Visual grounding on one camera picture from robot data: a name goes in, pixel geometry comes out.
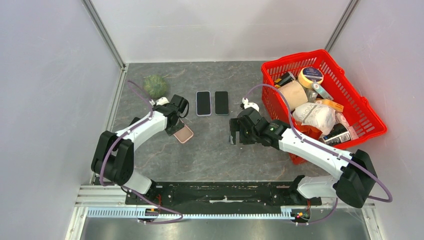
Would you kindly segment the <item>pink phone case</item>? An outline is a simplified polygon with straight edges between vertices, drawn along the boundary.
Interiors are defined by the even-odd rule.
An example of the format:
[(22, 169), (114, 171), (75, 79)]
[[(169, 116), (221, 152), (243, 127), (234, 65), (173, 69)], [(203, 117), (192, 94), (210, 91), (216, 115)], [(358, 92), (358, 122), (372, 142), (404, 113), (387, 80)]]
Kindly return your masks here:
[(183, 128), (178, 130), (173, 136), (181, 143), (184, 144), (189, 141), (193, 136), (193, 131), (186, 125), (183, 125)]

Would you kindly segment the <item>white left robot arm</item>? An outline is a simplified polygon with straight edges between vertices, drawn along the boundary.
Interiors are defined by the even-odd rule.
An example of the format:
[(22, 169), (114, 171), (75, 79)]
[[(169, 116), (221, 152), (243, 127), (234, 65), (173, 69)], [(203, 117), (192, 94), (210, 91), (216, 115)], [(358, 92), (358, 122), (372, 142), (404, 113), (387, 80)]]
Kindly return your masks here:
[(157, 198), (156, 183), (134, 170), (135, 151), (157, 133), (165, 131), (172, 136), (184, 128), (181, 119), (189, 112), (189, 102), (177, 94), (171, 100), (165, 97), (152, 102), (149, 114), (135, 118), (126, 128), (117, 132), (104, 131), (98, 140), (91, 170), (99, 175), (102, 186), (118, 185), (137, 192), (144, 204)]

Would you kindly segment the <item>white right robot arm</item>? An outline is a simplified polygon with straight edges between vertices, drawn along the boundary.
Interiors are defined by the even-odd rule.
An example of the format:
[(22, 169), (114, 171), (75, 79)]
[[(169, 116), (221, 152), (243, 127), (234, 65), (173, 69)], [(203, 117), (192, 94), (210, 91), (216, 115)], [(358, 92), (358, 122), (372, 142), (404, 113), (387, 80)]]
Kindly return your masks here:
[(264, 147), (294, 154), (325, 170), (321, 177), (300, 176), (288, 191), (289, 200), (300, 205), (312, 198), (338, 198), (354, 208), (362, 208), (377, 182), (377, 173), (368, 153), (355, 153), (326, 145), (299, 133), (287, 123), (267, 121), (253, 107), (243, 109), (229, 121), (230, 143)]

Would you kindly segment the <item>red plastic basket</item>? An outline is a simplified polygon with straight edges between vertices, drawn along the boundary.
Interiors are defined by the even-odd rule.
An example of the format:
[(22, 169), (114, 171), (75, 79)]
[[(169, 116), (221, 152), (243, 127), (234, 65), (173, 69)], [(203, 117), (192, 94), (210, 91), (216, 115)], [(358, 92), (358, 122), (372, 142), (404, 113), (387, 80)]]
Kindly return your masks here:
[(336, 145), (337, 149), (346, 150), (357, 147), (367, 140), (387, 132), (387, 126), (374, 111), (367, 98), (356, 91), (346, 78), (345, 71), (324, 49), (299, 52), (263, 63), (261, 66), (262, 82), (270, 85), (286, 72), (292, 72), (297, 76), (305, 67), (314, 67), (323, 73), (321, 85), (336, 103), (344, 106), (343, 115), (357, 133), (357, 139), (338, 144)]

